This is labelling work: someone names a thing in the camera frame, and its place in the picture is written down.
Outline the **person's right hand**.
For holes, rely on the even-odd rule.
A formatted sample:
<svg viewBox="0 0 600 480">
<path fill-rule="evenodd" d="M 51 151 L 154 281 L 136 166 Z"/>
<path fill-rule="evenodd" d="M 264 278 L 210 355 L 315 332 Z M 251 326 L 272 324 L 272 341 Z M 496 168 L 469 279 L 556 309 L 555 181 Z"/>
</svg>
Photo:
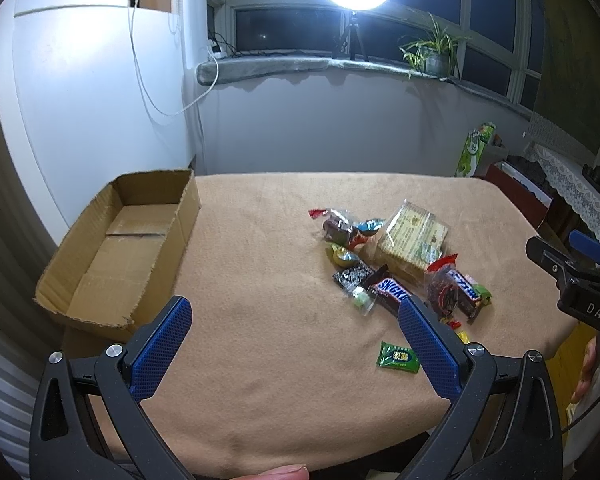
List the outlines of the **person's right hand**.
<svg viewBox="0 0 600 480">
<path fill-rule="evenodd" d="M 597 338 L 593 337 L 585 347 L 580 376 L 570 399 L 571 404 L 578 404 L 591 388 L 597 362 Z"/>
</svg>

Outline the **person's left hand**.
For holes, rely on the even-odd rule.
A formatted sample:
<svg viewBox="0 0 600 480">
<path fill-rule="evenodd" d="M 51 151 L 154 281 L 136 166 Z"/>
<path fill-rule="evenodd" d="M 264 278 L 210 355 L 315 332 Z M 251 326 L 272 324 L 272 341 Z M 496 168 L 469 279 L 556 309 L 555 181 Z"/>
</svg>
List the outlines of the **person's left hand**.
<svg viewBox="0 0 600 480">
<path fill-rule="evenodd" d="M 309 480 L 310 473 L 306 465 L 287 465 L 276 467 L 258 474 L 247 474 L 233 480 Z"/>
</svg>

